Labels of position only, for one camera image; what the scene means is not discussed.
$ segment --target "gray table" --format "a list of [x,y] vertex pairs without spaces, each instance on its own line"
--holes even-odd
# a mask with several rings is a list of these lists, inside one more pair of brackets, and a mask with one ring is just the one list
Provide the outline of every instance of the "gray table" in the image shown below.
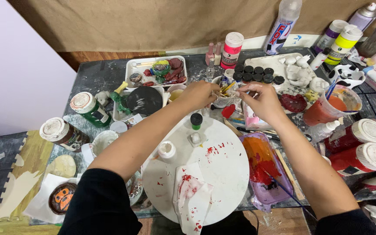
[[[309,48],[284,48],[281,54],[289,54],[289,53],[301,53],[304,55],[311,55],[311,59],[308,63],[310,63],[314,58],[314,53]],[[245,50],[240,53],[240,60],[239,63],[243,64],[244,60],[249,58],[255,57],[262,57],[266,56],[266,54],[261,50]],[[192,81],[193,79],[197,79],[199,77],[205,77],[206,74],[206,63],[204,61],[204,54],[199,55],[187,55],[184,56],[186,61],[187,67],[187,74],[188,74],[188,82]],[[70,122],[72,125],[76,126],[83,132],[87,133],[90,138],[93,140],[96,135],[101,133],[102,131],[108,130],[109,127],[106,128],[96,128],[95,126],[91,125],[85,119],[83,119],[80,115],[77,115],[74,110],[72,110],[69,106],[70,100],[74,95],[79,92],[87,91],[95,95],[100,91],[112,91],[116,89],[124,80],[125,75],[125,66],[129,59],[118,59],[118,60],[109,60],[109,61],[93,61],[93,62],[86,62],[82,63],[79,66],[78,73],[76,75],[76,80],[72,91],[70,93],[65,112],[64,112],[64,119]],[[316,70],[316,75],[318,77],[326,78],[326,74],[331,71],[332,68],[324,67],[319,68]],[[221,67],[217,67],[215,77],[223,75],[224,69]],[[347,116],[344,118],[344,123],[347,126],[354,122],[356,119],[364,118],[368,115],[376,115],[376,92],[370,88],[366,84],[362,84],[359,88],[355,88],[355,91],[360,94],[361,98],[364,101],[363,109],[358,114],[358,116]],[[106,109],[108,111],[112,111],[112,102],[110,102]],[[290,119],[302,130],[305,131],[308,127],[302,121],[302,113],[299,114],[292,114],[289,115]],[[285,153],[281,147],[280,142],[272,141],[272,146],[280,150],[281,154],[285,157]],[[61,154],[69,154],[71,155],[78,167],[77,173],[83,173],[86,169],[86,165],[83,161],[83,157],[81,153],[72,153],[64,148],[59,146],[54,146],[48,164],[55,159],[55,157]],[[284,158],[288,167],[291,169],[291,166],[287,160]],[[371,174],[363,174],[357,176],[349,176],[345,177],[345,181],[349,185],[349,187],[353,187],[356,185],[361,179],[372,177],[372,175],[376,175],[376,172]],[[252,188],[248,187],[246,194],[242,202],[239,204],[236,210],[255,210],[256,208],[251,204],[250,199],[252,198],[253,190]],[[359,196],[357,197],[358,200],[371,200],[376,199],[376,195],[373,196]],[[309,205],[307,200],[302,200],[301,203],[303,205]],[[296,207],[298,204],[292,200],[285,200],[274,204],[272,208],[279,208],[279,207]],[[133,211],[139,218],[146,218],[146,217],[155,217],[161,216],[161,214],[149,204],[149,200],[147,200],[146,195],[142,195],[141,201],[139,201],[135,206],[133,206]],[[40,224],[38,221],[31,221],[31,224]]]

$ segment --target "white round palette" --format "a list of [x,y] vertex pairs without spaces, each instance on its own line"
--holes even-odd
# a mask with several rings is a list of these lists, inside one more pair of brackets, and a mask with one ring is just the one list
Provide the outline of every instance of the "white round palette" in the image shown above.
[[[188,136],[194,132],[206,135],[203,147],[191,146]],[[178,223],[172,204],[175,170],[198,162],[204,181],[214,186],[204,226],[231,214],[242,201],[249,181],[247,154],[233,131],[210,117],[203,117],[200,130],[195,131],[191,127],[190,116],[186,116],[163,140],[175,145],[175,161],[164,163],[156,147],[141,167],[144,191],[154,207],[163,216]]]

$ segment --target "person's left hand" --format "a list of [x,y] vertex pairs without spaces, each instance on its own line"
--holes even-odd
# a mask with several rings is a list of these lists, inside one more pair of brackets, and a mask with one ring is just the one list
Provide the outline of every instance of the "person's left hand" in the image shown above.
[[217,96],[213,95],[212,91],[219,92],[220,86],[205,81],[192,82],[175,101],[183,102],[183,105],[188,107],[191,112],[202,109],[206,105],[214,102]]

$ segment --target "red heart piece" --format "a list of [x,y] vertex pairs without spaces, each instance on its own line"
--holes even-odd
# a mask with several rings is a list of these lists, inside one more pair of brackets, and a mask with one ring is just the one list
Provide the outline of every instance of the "red heart piece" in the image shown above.
[[279,101],[285,109],[291,112],[301,112],[307,107],[307,102],[301,94],[282,94]]

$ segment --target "brown fabric backdrop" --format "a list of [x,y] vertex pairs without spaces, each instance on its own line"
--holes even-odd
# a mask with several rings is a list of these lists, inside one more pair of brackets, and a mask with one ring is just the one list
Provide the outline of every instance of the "brown fabric backdrop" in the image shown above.
[[[321,34],[371,0],[303,0],[292,33]],[[56,51],[165,51],[268,35],[280,0],[8,0]],[[370,35],[376,20],[365,31]]]

